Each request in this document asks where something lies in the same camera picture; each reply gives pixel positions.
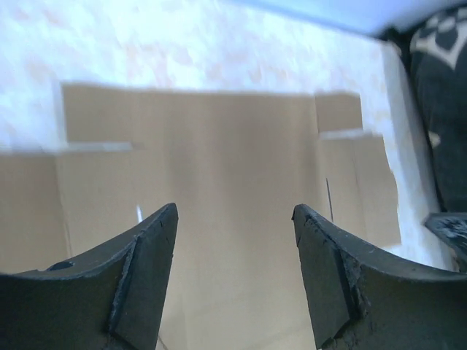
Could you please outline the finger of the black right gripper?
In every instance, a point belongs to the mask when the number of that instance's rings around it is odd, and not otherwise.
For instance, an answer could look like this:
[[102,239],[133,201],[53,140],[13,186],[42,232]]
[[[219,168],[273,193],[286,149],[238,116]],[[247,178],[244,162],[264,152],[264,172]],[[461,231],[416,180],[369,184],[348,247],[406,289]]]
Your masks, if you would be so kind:
[[459,270],[466,272],[466,213],[435,213],[425,226],[455,253]]

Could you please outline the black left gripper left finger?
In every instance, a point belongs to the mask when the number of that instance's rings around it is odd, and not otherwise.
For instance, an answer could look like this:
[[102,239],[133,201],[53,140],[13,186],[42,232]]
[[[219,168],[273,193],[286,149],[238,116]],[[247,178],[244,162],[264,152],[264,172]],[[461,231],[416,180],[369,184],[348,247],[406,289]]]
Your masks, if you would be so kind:
[[1,347],[154,349],[177,223],[170,203],[44,271],[2,274]]

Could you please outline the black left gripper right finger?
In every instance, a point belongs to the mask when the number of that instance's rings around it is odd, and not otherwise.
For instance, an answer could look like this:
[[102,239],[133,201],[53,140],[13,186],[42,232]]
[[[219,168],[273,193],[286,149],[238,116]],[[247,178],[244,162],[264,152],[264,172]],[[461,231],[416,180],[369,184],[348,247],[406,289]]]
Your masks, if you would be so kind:
[[464,349],[466,275],[406,260],[305,204],[292,216],[318,349]]

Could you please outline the brown cardboard box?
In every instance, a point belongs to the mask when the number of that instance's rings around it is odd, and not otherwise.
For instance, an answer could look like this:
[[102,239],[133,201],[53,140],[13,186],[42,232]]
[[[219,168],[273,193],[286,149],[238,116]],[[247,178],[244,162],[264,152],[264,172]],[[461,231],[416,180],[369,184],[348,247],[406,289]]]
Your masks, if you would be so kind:
[[178,208],[170,349],[313,349],[291,214],[305,203],[380,247],[397,187],[360,98],[65,83],[63,151],[1,155],[1,271],[45,270]]

